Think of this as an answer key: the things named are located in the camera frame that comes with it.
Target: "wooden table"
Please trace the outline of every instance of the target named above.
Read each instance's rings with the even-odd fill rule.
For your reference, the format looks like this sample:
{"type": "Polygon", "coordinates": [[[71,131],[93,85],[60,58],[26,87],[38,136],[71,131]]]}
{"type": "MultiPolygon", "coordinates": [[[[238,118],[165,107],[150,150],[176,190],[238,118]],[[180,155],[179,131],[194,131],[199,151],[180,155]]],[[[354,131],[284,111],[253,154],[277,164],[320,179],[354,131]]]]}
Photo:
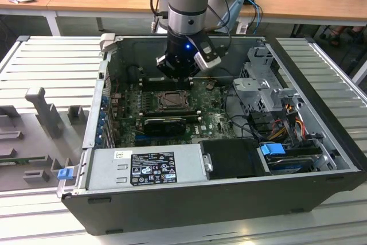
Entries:
{"type": "MultiPolygon", "coordinates": [[[[360,25],[367,23],[367,0],[256,0],[264,22],[360,25]]],[[[252,7],[243,8],[246,17],[252,7]]]]}
{"type": "MultiPolygon", "coordinates": [[[[359,25],[367,23],[367,0],[256,0],[263,8],[263,22],[359,25]]],[[[56,17],[152,18],[149,0],[36,0],[18,5],[0,0],[0,13],[42,15],[51,32],[59,36],[56,17]]],[[[254,15],[244,6],[240,22],[254,15]]]]}

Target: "blue connector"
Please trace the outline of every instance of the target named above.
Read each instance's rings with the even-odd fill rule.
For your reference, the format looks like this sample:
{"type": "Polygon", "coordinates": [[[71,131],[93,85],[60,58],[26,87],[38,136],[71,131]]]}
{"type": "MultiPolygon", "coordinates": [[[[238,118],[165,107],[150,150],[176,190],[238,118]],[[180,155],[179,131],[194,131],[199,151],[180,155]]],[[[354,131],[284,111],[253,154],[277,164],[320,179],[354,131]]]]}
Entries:
{"type": "Polygon", "coordinates": [[[97,132],[98,135],[102,135],[103,134],[103,129],[98,128],[96,132],[97,132]]]}
{"type": "Polygon", "coordinates": [[[104,124],[105,124],[106,122],[105,122],[105,120],[103,120],[103,119],[99,119],[98,120],[98,126],[99,127],[101,127],[101,126],[104,126],[104,124]]]}
{"type": "Polygon", "coordinates": [[[100,145],[102,143],[102,138],[97,136],[96,139],[95,139],[95,142],[96,142],[96,144],[100,145]]]}
{"type": "Polygon", "coordinates": [[[102,118],[102,119],[104,119],[106,117],[106,115],[107,114],[104,111],[99,112],[99,117],[102,118]]]}
{"type": "Polygon", "coordinates": [[[59,180],[71,180],[73,179],[74,169],[60,169],[57,174],[59,180]]]}
{"type": "Polygon", "coordinates": [[[263,155],[283,155],[286,153],[281,143],[266,143],[260,148],[263,155]]]}

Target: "yellow wire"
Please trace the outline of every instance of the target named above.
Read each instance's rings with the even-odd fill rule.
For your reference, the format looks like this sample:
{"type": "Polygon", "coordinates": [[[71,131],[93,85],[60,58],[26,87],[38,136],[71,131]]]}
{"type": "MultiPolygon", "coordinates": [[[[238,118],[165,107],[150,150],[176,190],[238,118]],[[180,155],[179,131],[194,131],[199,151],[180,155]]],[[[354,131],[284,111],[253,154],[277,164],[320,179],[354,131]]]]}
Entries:
{"type": "Polygon", "coordinates": [[[278,136],[282,135],[285,131],[286,131],[286,128],[285,128],[285,127],[283,127],[281,130],[279,130],[277,133],[275,133],[273,136],[271,136],[271,137],[269,138],[269,140],[272,140],[272,139],[274,139],[274,138],[276,138],[276,137],[278,137],[278,136]]]}

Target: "white table leg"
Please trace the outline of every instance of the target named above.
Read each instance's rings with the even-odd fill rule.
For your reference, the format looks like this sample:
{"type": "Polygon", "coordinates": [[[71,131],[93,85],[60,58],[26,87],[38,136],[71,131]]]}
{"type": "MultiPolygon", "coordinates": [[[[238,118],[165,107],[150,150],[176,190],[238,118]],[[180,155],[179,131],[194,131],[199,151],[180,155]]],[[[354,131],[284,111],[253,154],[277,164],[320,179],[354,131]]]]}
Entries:
{"type": "Polygon", "coordinates": [[[60,30],[57,26],[56,13],[48,13],[47,15],[45,15],[45,17],[47,19],[48,26],[50,27],[52,35],[61,36],[60,30]]]}
{"type": "Polygon", "coordinates": [[[104,28],[103,28],[102,18],[97,17],[96,19],[97,19],[98,31],[103,32],[104,28]]]}
{"type": "Polygon", "coordinates": [[[362,65],[361,69],[359,69],[358,72],[354,75],[352,81],[354,81],[356,85],[360,85],[361,81],[363,81],[366,75],[367,75],[367,60],[362,65]]]}

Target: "warning label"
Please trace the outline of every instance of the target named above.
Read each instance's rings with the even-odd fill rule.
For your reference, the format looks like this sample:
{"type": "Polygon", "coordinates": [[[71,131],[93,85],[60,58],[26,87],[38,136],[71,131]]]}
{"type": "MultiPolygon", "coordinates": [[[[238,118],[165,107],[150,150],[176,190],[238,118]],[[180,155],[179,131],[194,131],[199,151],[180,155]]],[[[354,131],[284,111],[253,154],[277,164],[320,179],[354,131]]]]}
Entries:
{"type": "Polygon", "coordinates": [[[173,152],[132,154],[130,179],[133,186],[176,183],[173,152]]]}

